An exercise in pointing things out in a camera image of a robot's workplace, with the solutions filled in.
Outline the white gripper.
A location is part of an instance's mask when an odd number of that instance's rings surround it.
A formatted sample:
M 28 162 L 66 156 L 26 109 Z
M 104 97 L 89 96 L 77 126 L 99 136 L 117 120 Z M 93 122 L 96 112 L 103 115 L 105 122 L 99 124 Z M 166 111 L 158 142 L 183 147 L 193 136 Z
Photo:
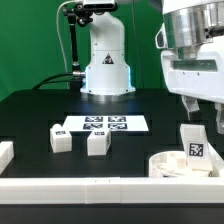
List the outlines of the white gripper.
M 201 45 L 197 59 L 179 60 L 175 51 L 164 50 L 161 62 L 168 90 L 185 95 L 182 103 L 188 120 L 201 119 L 197 99 L 216 102 L 217 131 L 224 134 L 224 41 Z

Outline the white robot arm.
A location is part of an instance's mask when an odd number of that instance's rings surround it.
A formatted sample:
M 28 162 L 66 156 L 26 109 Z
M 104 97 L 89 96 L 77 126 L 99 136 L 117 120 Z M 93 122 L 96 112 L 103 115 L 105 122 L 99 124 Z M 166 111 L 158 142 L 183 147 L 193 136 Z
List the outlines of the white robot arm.
M 200 99 L 213 102 L 224 134 L 224 0 L 148 0 L 163 23 L 155 37 L 165 84 L 189 116 Z M 82 91 L 96 96 L 133 92 L 124 59 L 124 26 L 111 13 L 126 0 L 84 0 L 90 14 L 91 59 Z

